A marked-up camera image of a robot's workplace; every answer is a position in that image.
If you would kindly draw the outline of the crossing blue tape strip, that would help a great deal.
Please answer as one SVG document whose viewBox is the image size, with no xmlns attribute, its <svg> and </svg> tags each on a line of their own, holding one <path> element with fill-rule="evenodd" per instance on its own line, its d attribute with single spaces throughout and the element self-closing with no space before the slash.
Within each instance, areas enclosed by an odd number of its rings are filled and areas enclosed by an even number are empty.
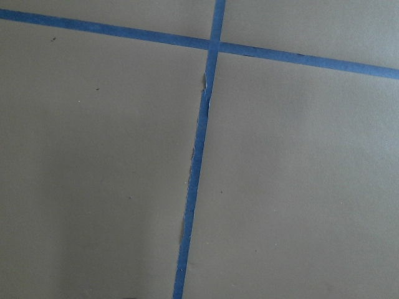
<svg viewBox="0 0 399 299">
<path fill-rule="evenodd" d="M 209 106 L 214 85 L 214 76 L 218 61 L 219 45 L 226 2 L 219 0 L 215 2 L 213 20 L 209 38 L 206 67 L 204 70 L 204 90 L 201 94 L 199 113 L 196 124 L 196 135 L 191 157 L 190 176 L 188 180 L 185 211 L 183 216 L 183 230 L 176 264 L 175 281 L 173 286 L 172 299 L 183 297 L 185 286 L 188 256 L 190 252 L 191 235 L 195 218 L 196 200 L 198 186 L 200 183 L 201 165 L 203 160 L 204 144 L 208 127 Z"/>
</svg>

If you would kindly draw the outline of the long blue tape strip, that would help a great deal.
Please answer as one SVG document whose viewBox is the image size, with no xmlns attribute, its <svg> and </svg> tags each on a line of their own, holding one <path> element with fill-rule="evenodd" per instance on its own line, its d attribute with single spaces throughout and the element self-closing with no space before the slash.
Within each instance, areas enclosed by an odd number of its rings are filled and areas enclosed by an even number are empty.
<svg viewBox="0 0 399 299">
<path fill-rule="evenodd" d="M 64 17 L 47 16 L 42 14 L 20 12 L 1 9 L 1 19 L 14 22 L 23 22 L 40 26 L 58 27 L 75 31 L 91 32 L 107 36 L 127 39 L 145 40 L 161 44 L 177 45 L 193 49 L 207 50 L 211 42 L 207 39 L 180 36 L 157 31 L 147 31 L 123 26 L 102 24 L 98 22 L 81 21 Z M 275 60 L 292 64 L 307 65 L 323 69 L 339 70 L 376 77 L 398 79 L 398 70 L 346 60 L 329 59 L 312 55 L 303 55 L 292 52 L 272 50 L 248 45 L 221 42 L 219 51 L 226 54 L 255 57 L 259 59 Z"/>
</svg>

